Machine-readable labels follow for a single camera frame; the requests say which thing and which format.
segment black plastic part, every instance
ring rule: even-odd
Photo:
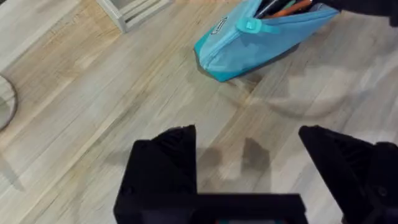
[[[195,140],[195,127],[188,126],[134,143],[114,206],[118,224],[307,223],[297,194],[197,194]]]
[[[391,143],[373,145],[319,126],[303,126],[299,135],[344,221],[385,223],[387,211],[398,206],[398,148]]]

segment wooden floor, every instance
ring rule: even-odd
[[[19,110],[0,133],[0,223],[115,223],[133,142],[192,123],[201,192],[298,192],[311,223],[339,223],[297,131],[398,143],[398,31],[343,13],[281,60],[219,83],[192,49],[236,3],[176,1],[120,35],[94,0],[6,1],[0,71]]]

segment pen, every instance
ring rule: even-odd
[[[267,16],[266,18],[276,18],[276,17],[288,16],[300,9],[303,9],[303,8],[311,5],[311,3],[312,3],[312,0],[303,0],[303,1],[300,1],[296,4],[294,4],[293,6],[287,8],[287,9],[283,9],[271,16]]]
[[[261,19],[272,11],[276,11],[284,7],[290,0],[271,0],[269,4],[264,6],[260,12],[255,16],[255,18]]]

